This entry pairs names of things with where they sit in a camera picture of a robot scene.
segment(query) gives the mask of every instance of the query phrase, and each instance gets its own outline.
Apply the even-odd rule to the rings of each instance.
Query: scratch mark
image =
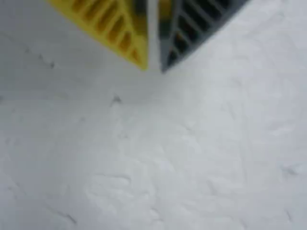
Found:
[[[290,214],[289,210],[286,209],[285,212],[286,212],[286,215],[287,215],[287,217],[288,217],[289,222],[290,222],[290,223],[293,223],[293,218],[292,218],[292,215]]]
[[[35,58],[41,60],[43,62],[44,65],[48,66],[51,69],[54,69],[56,66],[56,63],[54,61],[51,61],[50,63],[48,63],[47,61],[45,61],[44,56],[42,54],[35,54],[31,51],[30,47],[21,42],[18,41],[17,39],[15,39],[13,36],[5,33],[4,31],[0,31],[0,37],[4,37],[5,39],[7,39],[9,42],[11,42],[13,45],[17,46],[18,48],[20,48],[24,53],[26,54],[30,54],[32,56],[34,56]]]
[[[248,32],[245,37],[246,38],[252,38],[256,35],[260,34],[263,31],[269,30],[275,25],[278,25],[281,23],[285,18],[285,15],[283,12],[277,12],[273,14],[269,19],[265,20],[264,22],[260,22],[258,25],[254,27],[250,32]]]
[[[247,230],[248,229],[248,225],[247,225],[247,223],[244,221],[244,220],[240,220],[240,223],[241,223],[241,225],[242,225],[242,227],[243,227],[243,229],[244,230]]]
[[[73,218],[70,214],[63,213],[61,211],[55,210],[47,205],[44,205],[44,208],[47,209],[50,213],[53,215],[56,215],[58,217],[61,217],[62,219],[66,220],[67,222],[71,223],[72,225],[76,226],[78,225],[78,221]]]
[[[227,102],[227,107],[228,107],[228,111],[229,111],[229,113],[231,115],[231,118],[233,120],[236,120],[236,115],[235,115],[234,108],[233,108],[232,104]]]
[[[132,180],[129,176],[126,175],[112,175],[112,174],[106,174],[106,173],[98,173],[96,176],[103,176],[106,178],[109,178],[111,180],[115,180],[120,182],[121,185],[129,186],[132,183]]]
[[[213,185],[212,181],[207,180],[207,185],[209,187],[210,193],[213,196],[217,196],[218,195],[218,190],[216,189],[216,187]]]

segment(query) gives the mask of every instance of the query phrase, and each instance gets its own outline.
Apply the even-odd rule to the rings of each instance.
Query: black plastic part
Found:
[[[136,15],[147,14],[147,0],[133,0],[133,5]]]
[[[169,29],[160,22],[162,71],[193,53],[215,34],[248,0],[172,0]]]

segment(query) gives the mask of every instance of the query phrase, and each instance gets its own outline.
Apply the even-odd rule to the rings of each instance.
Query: yellow plastic part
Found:
[[[92,38],[147,69],[147,17],[134,13],[133,0],[48,1]]]

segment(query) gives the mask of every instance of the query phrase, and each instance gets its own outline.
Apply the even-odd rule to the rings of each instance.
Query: dark speck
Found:
[[[55,66],[56,66],[56,64],[54,63],[54,61],[50,63],[50,68],[54,69]]]
[[[295,167],[281,167],[281,170],[285,179],[298,176],[298,172]]]
[[[121,100],[121,98],[117,95],[114,95],[112,101],[111,101],[111,107],[114,105],[114,104],[122,104],[123,101]]]

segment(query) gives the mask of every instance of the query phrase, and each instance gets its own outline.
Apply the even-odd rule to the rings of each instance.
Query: textured white wall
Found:
[[[149,2],[143,73],[0,1],[0,229],[305,230],[307,1],[252,0],[166,75]]]

